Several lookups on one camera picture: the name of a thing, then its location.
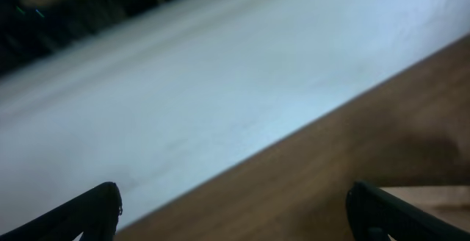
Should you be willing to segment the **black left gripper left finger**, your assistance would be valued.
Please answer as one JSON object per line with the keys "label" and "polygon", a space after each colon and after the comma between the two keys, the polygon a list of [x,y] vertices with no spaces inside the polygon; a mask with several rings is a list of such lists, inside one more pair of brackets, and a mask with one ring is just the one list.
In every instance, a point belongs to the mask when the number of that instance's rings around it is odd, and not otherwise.
{"label": "black left gripper left finger", "polygon": [[119,188],[107,181],[2,234],[1,241],[113,241],[122,211]]}

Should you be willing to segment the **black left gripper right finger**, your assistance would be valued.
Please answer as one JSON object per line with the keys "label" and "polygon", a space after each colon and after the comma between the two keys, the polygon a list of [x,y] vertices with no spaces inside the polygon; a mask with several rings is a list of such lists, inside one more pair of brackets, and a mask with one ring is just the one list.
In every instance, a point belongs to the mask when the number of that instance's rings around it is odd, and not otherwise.
{"label": "black left gripper right finger", "polygon": [[469,233],[379,189],[357,181],[347,193],[347,219],[356,241],[467,241]]}

